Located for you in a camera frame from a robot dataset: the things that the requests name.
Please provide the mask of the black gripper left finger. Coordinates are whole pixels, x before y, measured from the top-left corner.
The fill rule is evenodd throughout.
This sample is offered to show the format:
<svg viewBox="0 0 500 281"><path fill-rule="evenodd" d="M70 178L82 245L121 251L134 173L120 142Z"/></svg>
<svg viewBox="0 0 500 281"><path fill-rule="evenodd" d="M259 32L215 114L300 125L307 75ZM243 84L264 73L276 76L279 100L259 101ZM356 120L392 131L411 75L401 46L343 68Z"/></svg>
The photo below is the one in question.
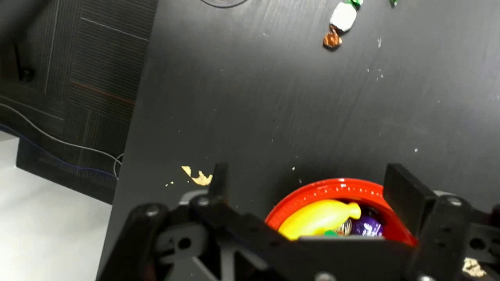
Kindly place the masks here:
<svg viewBox="0 0 500 281"><path fill-rule="evenodd" d="M214 173L212 173L212 182L209 187L209 196L212 201L220 201L225 198L226 176L228 176L228 165L226 164L215 164Z"/></svg>

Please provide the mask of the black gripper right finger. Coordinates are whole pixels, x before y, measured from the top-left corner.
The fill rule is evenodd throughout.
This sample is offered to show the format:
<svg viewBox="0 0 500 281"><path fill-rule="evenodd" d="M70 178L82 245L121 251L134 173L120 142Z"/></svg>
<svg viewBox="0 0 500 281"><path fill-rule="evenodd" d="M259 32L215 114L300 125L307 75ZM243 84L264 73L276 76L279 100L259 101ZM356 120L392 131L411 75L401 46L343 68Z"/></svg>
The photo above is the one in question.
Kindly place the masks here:
<svg viewBox="0 0 500 281"><path fill-rule="evenodd" d="M411 234L423 229L436 193L401 164L389 164L384 173L384 198Z"/></svg>

